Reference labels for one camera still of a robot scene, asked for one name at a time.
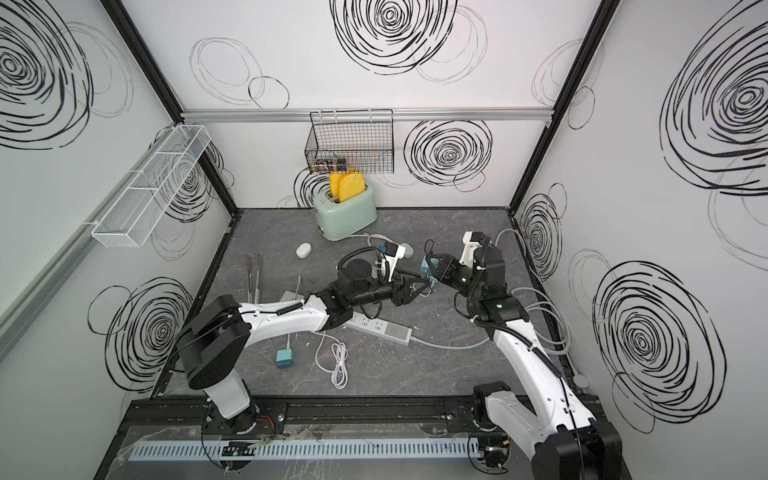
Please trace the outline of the mint green toaster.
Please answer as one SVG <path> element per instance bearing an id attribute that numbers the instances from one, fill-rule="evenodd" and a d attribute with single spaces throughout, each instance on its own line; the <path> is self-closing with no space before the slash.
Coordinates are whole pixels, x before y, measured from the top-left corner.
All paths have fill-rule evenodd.
<path id="1" fill-rule="evenodd" d="M 374 190 L 366 190 L 345 201 L 335 202 L 328 189 L 317 193 L 313 199 L 319 233 L 329 241 L 340 241 L 372 225 L 377 219 Z"/>

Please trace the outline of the white power strip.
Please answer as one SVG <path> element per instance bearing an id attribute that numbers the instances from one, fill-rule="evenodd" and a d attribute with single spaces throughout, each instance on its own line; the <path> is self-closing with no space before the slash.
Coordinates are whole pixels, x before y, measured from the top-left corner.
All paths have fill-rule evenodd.
<path id="1" fill-rule="evenodd" d="M 367 333 L 382 340 L 408 346 L 411 341 L 412 329 L 383 319 L 370 319 L 360 312 L 354 312 L 350 320 L 343 324 L 358 332 Z"/>

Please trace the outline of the mint green earbud case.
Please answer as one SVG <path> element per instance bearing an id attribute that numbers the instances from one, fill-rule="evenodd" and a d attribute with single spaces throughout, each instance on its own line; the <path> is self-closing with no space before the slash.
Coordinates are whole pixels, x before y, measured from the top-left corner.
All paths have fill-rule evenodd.
<path id="1" fill-rule="evenodd" d="M 414 249 L 409 243 L 401 243 L 401 246 L 404 248 L 404 257 L 407 259 L 410 259 L 414 255 Z"/>

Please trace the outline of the yellow toast slices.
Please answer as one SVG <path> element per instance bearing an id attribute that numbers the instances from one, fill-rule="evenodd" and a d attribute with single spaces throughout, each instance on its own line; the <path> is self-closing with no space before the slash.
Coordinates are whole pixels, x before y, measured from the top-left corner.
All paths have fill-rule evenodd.
<path id="1" fill-rule="evenodd" d="M 358 172 L 332 173 L 329 184 L 331 198 L 338 203 L 350 200 L 366 190 L 364 176 Z"/>

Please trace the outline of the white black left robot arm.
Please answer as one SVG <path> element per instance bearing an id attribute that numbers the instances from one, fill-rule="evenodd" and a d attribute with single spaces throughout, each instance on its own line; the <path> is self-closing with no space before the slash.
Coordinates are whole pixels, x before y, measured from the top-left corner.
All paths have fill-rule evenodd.
<path id="1" fill-rule="evenodd" d="M 407 305 L 428 286 L 421 276 L 397 275 L 391 282 L 337 280 L 294 301 L 251 304 L 222 295 L 181 328 L 176 352 L 189 388 L 204 392 L 223 419 L 254 418 L 258 408 L 235 371 L 245 348 L 292 333 L 337 328 L 364 305 L 386 300 Z"/>

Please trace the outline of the teal charger with black cable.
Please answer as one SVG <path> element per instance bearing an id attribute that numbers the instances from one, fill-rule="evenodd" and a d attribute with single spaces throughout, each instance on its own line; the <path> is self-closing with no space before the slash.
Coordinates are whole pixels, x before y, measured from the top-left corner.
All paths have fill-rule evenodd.
<path id="1" fill-rule="evenodd" d="M 421 265 L 420 265 L 420 271 L 421 273 L 429 280 L 433 280 L 434 276 L 432 274 L 432 266 L 430 261 L 427 259 L 427 257 L 424 257 L 422 259 Z"/>

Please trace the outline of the teal charger with lilac cable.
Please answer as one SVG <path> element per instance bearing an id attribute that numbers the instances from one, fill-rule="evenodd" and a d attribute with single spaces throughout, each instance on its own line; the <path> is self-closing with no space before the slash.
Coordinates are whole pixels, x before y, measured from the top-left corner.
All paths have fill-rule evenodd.
<path id="1" fill-rule="evenodd" d="M 279 369 L 290 368 L 294 364 L 294 353 L 291 348 L 280 349 L 276 353 L 275 365 Z"/>

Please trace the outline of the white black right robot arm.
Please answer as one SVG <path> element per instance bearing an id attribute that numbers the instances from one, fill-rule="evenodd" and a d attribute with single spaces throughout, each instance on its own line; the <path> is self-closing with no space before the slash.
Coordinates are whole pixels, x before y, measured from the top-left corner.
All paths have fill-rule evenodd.
<path id="1" fill-rule="evenodd" d="M 623 443 L 616 428 L 595 415 L 570 388 L 544 351 L 529 315 L 508 290 L 501 251 L 471 233 L 461 257 L 424 247 L 430 274 L 466 300 L 469 320 L 509 361 L 527 398 L 484 385 L 485 417 L 529 458 L 537 479 L 619 479 Z"/>

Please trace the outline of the white round speaker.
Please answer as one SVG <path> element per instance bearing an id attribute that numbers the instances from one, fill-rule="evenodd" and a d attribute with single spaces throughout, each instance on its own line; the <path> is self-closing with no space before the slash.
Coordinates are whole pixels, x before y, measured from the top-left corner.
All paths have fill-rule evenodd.
<path id="1" fill-rule="evenodd" d="M 309 242 L 303 242 L 296 248 L 296 255 L 300 259 L 307 258 L 312 252 L 312 245 Z"/>

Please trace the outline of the metal kitchen tongs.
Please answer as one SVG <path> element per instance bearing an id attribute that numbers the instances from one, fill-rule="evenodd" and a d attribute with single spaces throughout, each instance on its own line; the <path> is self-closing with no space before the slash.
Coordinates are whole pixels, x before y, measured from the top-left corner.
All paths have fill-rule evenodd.
<path id="1" fill-rule="evenodd" d="M 263 256 L 261 253 L 246 256 L 247 299 L 249 303 L 259 304 L 261 297 L 261 269 Z"/>

